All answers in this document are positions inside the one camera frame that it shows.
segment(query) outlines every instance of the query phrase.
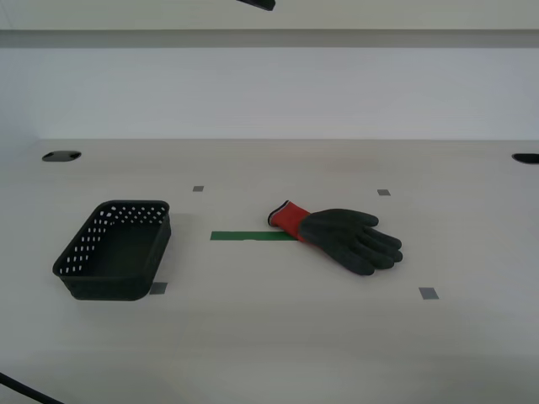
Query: black glove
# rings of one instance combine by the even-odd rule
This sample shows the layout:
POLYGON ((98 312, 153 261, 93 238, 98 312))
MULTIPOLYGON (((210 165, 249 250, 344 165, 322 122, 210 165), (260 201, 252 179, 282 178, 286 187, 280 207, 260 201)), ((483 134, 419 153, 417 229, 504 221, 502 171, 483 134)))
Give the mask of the black glove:
POLYGON ((271 226, 321 248, 349 271, 364 276, 403 260, 400 240, 372 229, 378 221, 373 215, 346 209, 310 214, 290 201, 268 218, 271 226))

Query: black cable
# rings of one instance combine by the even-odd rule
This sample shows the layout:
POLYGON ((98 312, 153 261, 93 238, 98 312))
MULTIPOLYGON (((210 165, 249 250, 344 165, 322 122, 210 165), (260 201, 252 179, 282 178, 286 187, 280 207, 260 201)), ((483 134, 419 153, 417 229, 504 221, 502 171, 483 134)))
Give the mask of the black cable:
POLYGON ((30 389, 28 386, 23 385, 22 383, 19 383, 18 381, 12 379, 11 377, 7 377, 4 373, 0 373, 0 385, 5 385, 7 388, 13 391, 17 391, 23 396, 27 396, 31 398, 32 400, 36 400, 37 402, 40 402, 41 404, 62 404, 61 402, 59 402, 58 400, 55 400, 54 398, 50 398, 49 396, 46 396, 43 393, 39 393, 38 391, 34 389, 30 389))

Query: white wall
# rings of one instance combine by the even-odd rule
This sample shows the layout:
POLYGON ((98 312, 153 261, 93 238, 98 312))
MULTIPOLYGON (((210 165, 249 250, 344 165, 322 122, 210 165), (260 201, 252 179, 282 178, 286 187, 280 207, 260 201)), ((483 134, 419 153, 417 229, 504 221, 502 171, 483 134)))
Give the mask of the white wall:
POLYGON ((0 29, 11 29, 11 24, 9 23, 8 15, 4 11, 2 2, 0 2, 0 29))
POLYGON ((40 138, 539 139, 539 49, 0 49, 40 138))
POLYGON ((19 60, 0 50, 0 164, 13 160, 37 138, 37 132, 23 125, 28 89, 19 60))

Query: black plastic basket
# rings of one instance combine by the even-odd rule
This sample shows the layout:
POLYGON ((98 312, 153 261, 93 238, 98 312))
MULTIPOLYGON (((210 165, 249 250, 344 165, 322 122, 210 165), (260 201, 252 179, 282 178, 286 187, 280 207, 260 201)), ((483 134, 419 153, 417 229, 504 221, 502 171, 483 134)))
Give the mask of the black plastic basket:
POLYGON ((152 286, 170 238, 168 209, 161 200, 101 204, 52 272, 75 299, 141 299, 152 286))

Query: green tape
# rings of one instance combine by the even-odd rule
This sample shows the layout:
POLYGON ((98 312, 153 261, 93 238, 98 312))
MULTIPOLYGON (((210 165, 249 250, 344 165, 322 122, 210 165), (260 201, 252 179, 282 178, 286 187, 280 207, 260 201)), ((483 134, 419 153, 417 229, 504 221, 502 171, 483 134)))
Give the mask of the green tape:
POLYGON ((297 240, 283 231, 212 231, 210 240, 259 242, 296 242, 297 240))

